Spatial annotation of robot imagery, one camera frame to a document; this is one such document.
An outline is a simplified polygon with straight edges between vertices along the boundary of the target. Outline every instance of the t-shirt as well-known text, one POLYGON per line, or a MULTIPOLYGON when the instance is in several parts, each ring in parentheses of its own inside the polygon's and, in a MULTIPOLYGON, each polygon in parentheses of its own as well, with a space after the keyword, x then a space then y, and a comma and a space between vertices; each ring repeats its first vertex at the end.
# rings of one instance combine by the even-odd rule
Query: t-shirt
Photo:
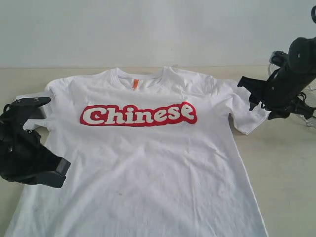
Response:
POLYGON ((250 133, 233 80, 163 67, 50 82, 46 146, 71 162, 61 189, 25 186, 6 237, 266 237, 229 126, 250 133))

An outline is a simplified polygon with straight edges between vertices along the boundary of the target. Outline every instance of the graphic print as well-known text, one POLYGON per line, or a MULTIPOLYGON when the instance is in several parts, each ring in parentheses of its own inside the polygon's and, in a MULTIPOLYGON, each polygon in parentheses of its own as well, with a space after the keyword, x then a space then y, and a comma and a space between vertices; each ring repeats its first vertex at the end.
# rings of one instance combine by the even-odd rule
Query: graphic print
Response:
POLYGON ((122 110, 117 105, 89 105, 83 110, 80 123, 88 126, 150 127, 183 121, 194 124, 197 119, 196 109, 185 101, 155 110, 141 110, 135 105, 126 105, 122 110))

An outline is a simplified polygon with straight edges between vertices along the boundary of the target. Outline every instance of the white table surface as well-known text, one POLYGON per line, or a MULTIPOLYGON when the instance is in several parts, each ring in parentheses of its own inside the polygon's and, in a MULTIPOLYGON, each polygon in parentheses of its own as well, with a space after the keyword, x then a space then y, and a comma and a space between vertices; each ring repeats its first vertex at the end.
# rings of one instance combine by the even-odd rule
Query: white table surface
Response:
MULTIPOLYGON (((185 68, 221 79, 267 78, 267 66, 185 68)), ((0 69, 0 106, 16 95, 43 91, 57 78, 90 75, 95 69, 0 69)), ((157 68, 126 68, 152 73, 157 68)), ((45 141, 47 131, 40 128, 45 141)), ((270 237, 316 236, 316 129, 295 115, 264 122, 250 135, 233 129, 270 237)), ((23 185, 0 178, 0 237, 20 198, 23 185)))

